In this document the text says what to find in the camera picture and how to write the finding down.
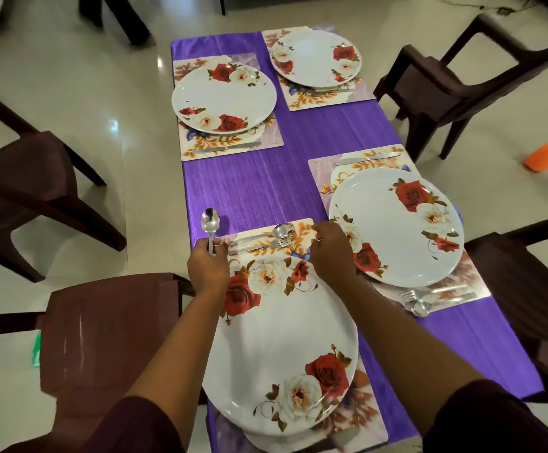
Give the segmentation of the person's left hand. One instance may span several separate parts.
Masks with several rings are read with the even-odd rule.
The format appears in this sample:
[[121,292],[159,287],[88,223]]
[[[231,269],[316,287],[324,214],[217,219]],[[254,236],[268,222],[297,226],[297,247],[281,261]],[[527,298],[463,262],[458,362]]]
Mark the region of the person's left hand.
[[206,294],[222,302],[229,282],[228,252],[217,252],[214,239],[214,255],[208,252],[208,239],[196,241],[187,261],[189,279],[197,296]]

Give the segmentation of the person's right forearm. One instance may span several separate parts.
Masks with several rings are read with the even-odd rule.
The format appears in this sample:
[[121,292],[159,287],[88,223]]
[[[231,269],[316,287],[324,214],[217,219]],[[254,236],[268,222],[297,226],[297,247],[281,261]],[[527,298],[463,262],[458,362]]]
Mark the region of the person's right forearm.
[[460,388],[483,379],[469,362],[356,275],[321,279],[345,304],[421,436]]

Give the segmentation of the purple tablecloth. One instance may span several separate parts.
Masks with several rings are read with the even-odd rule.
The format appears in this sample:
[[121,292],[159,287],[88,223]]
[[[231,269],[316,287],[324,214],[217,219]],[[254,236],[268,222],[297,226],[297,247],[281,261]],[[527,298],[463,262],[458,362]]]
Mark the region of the purple tablecloth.
[[[276,119],[284,146],[183,162],[190,244],[205,237],[200,214],[224,217],[218,235],[284,221],[324,220],[308,160],[399,143],[374,100],[290,112],[278,90]],[[485,377],[519,398],[543,390],[532,361],[493,297],[417,319]]]

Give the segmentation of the person's right hand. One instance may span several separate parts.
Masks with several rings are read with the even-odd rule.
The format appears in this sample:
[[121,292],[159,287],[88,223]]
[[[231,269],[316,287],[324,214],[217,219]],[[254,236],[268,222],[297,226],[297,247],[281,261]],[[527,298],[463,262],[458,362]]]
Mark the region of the person's right hand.
[[347,236],[345,245],[311,245],[310,249],[317,276],[337,295],[356,281],[353,251]]

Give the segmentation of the person's maroon left sleeve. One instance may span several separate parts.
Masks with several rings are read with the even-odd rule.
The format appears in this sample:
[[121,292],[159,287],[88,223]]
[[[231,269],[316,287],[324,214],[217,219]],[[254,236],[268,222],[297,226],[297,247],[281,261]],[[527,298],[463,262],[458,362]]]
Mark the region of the person's maroon left sleeve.
[[120,399],[107,413],[81,453],[186,453],[169,417],[139,396]]

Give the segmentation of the person's maroon sleeve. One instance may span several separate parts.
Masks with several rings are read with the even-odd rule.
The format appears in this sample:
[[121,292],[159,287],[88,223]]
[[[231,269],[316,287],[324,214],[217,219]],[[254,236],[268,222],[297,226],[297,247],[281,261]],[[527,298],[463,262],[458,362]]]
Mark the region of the person's maroon sleeve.
[[169,417],[139,396],[120,399],[107,413],[81,453],[186,453]]
[[548,453],[548,427],[496,382],[474,381],[438,411],[422,453]]

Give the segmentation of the floral placemat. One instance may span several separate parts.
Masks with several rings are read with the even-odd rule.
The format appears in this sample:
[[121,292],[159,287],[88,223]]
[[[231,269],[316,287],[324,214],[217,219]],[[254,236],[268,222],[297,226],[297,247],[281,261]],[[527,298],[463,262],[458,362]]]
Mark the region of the floral placemat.
[[[391,158],[391,159],[361,162],[359,164],[353,164],[353,165],[335,166],[335,163],[342,158],[362,158],[365,156],[375,156],[377,154],[383,154],[383,153],[389,153],[389,152],[402,152],[402,154],[399,157]],[[360,151],[344,153],[344,154],[335,154],[335,155],[327,156],[323,158],[310,159],[308,160],[308,166],[311,171],[311,174],[313,175],[313,179],[317,186],[318,193],[320,194],[320,198],[323,202],[323,206],[327,213],[327,216],[328,216],[330,199],[333,193],[335,192],[337,187],[341,184],[341,182],[343,182],[343,180],[349,177],[351,174],[358,173],[363,170],[369,170],[372,168],[388,167],[388,168],[398,168],[398,169],[406,170],[412,173],[416,173],[416,174],[419,174],[423,179],[425,179],[420,174],[420,172],[418,172],[418,169],[414,165],[413,161],[409,158],[404,147],[400,144],[387,145],[379,148],[373,148],[370,150],[360,150]],[[412,288],[412,289],[396,288],[393,286],[389,286],[387,284],[383,284],[382,282],[376,281],[369,276],[367,276],[367,279],[369,281],[373,281],[375,283],[376,289],[378,289],[382,294],[384,294],[387,297],[390,297],[392,300],[395,300],[397,302],[404,304],[407,310],[410,310],[411,302],[404,302],[400,294],[402,292],[405,292],[407,290],[412,290],[412,289],[434,289],[434,288],[441,288],[444,286],[451,286],[453,284],[469,285],[469,287],[465,289],[453,290],[449,292],[443,292],[437,295],[428,295],[424,297],[423,300],[425,302],[428,302],[429,304],[438,302],[442,299],[457,297],[467,292],[475,292],[477,294],[477,298],[465,303],[470,303],[480,299],[484,299],[484,298],[490,297],[491,295],[490,290],[486,286],[486,283],[483,281],[482,276],[479,274],[478,270],[474,266],[473,261],[468,256],[468,253],[466,252],[466,249],[465,249],[465,244],[464,244],[464,251],[462,254],[462,258],[459,262],[459,265],[454,269],[452,274],[446,277],[443,281],[439,281],[427,287]],[[455,305],[459,305],[459,304],[452,304],[440,309],[432,307],[431,312],[437,312],[443,309],[450,308]]]
[[[293,221],[292,224],[294,225],[295,231],[292,235],[293,243],[291,246],[278,250],[262,249],[259,252],[246,252],[243,254],[251,254],[256,257],[284,254],[287,256],[299,257],[311,264],[309,261],[310,246],[315,237],[313,220],[296,220]],[[272,230],[272,228],[273,226],[267,226],[252,231],[245,231],[230,236],[230,239],[236,240],[238,238],[262,234]],[[267,244],[273,240],[275,239],[272,237],[260,238],[252,242],[237,245],[235,249]],[[222,415],[215,407],[214,412],[215,415],[220,416],[223,421],[228,421],[240,428]],[[389,438],[378,404],[376,403],[373,388],[359,353],[358,363],[351,386],[342,401],[326,419],[318,422],[307,431],[283,437],[252,434],[244,431],[242,428],[240,428],[240,430],[242,434],[246,434],[250,441],[250,446],[266,450],[268,453],[292,453],[297,450],[306,449],[310,446],[315,446],[316,443],[323,440],[331,441],[333,444],[331,447],[325,446],[325,450],[357,453],[358,451],[385,443]]]
[[[273,29],[273,30],[262,31],[262,36],[263,36],[265,45],[267,47],[269,59],[270,59],[270,46],[273,44],[273,41],[277,37],[281,36],[282,34],[286,34],[289,31],[292,31],[294,29],[300,29],[300,28],[310,28],[310,27],[300,26],[300,27],[293,27],[293,28],[283,28],[283,29]],[[317,107],[333,106],[333,105],[374,99],[374,96],[372,95],[372,93],[368,91],[367,85],[363,82],[363,78],[360,76],[360,73],[359,75],[357,75],[356,78],[354,78],[349,83],[341,85],[341,86],[347,86],[347,87],[355,86],[355,91],[353,93],[349,93],[349,92],[348,93],[326,93],[323,95],[316,95],[312,93],[313,90],[326,89],[326,88],[304,87],[304,86],[292,83],[286,80],[285,78],[281,77],[276,70],[275,72],[280,82],[280,86],[282,88],[286,104],[289,110],[292,112],[299,111],[299,110],[312,109]]]
[[[173,60],[172,69],[174,74],[174,87],[176,88],[179,85],[181,79],[188,73],[192,72],[195,69],[198,69],[200,66],[207,65],[209,61],[215,61],[217,59],[233,59],[240,62],[240,64],[243,64],[244,66],[252,66],[257,70],[260,70],[259,61],[255,52],[234,54],[232,56],[221,55],[190,60]],[[208,134],[206,132],[189,127],[180,119],[178,119],[178,124],[181,161],[183,162],[213,158],[215,156],[232,154],[236,152],[248,152],[249,150],[268,149],[283,146],[284,144],[274,113],[271,113],[270,116],[265,119],[265,121],[258,124],[257,126],[233,135],[231,135],[230,133]],[[262,145],[250,149],[234,149],[208,154],[195,155],[191,153],[195,150],[252,142],[261,142]]]

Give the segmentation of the white rose print plate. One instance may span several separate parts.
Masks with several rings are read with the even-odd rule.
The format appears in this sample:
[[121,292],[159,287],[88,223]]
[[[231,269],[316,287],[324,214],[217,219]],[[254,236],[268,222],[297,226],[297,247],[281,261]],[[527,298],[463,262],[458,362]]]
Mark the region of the white rose print plate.
[[202,388],[248,433],[307,431],[351,386],[356,325],[308,261],[241,254],[229,257],[229,268]]
[[286,80],[310,88],[332,88],[359,75],[363,57],[348,39],[333,32],[294,29],[270,46],[270,61]]
[[406,170],[351,174],[333,193],[328,216],[348,237],[357,269],[389,286],[443,281],[463,255],[463,223],[450,199]]
[[175,85],[171,103],[191,129],[234,135],[264,122],[277,98],[274,83],[260,70],[232,60],[211,60]]

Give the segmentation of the silver fork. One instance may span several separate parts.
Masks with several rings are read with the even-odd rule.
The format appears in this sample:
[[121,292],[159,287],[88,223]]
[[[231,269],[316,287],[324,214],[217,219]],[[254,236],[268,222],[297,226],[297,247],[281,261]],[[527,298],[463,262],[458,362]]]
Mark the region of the silver fork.
[[469,285],[467,284],[453,284],[451,286],[444,286],[441,288],[434,288],[434,289],[412,289],[412,290],[407,290],[405,292],[402,292],[400,296],[404,300],[404,302],[413,302],[418,299],[423,299],[424,297],[428,295],[437,295],[443,292],[460,290],[468,287]]
[[247,246],[246,248],[235,249],[236,246],[234,246],[234,249],[229,249],[228,255],[233,256],[233,255],[243,254],[246,252],[259,252],[262,249],[278,250],[278,249],[291,246],[292,243],[293,243],[293,238],[286,237],[286,238],[277,238],[276,240],[273,240],[267,244]]

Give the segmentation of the person's maroon right sleeve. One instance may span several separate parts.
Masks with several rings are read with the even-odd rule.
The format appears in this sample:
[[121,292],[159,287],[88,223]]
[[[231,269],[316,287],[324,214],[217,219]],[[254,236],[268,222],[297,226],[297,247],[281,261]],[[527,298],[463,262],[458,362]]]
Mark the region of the person's maroon right sleeve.
[[438,411],[422,453],[548,453],[548,427],[496,382],[474,381]]

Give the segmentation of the person's left forearm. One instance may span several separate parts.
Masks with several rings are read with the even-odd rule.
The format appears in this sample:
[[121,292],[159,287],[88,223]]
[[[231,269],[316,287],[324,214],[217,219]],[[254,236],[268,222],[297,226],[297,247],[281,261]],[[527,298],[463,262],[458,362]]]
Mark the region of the person's left forearm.
[[127,394],[157,405],[175,426],[184,450],[191,442],[225,290],[226,284],[197,292]]

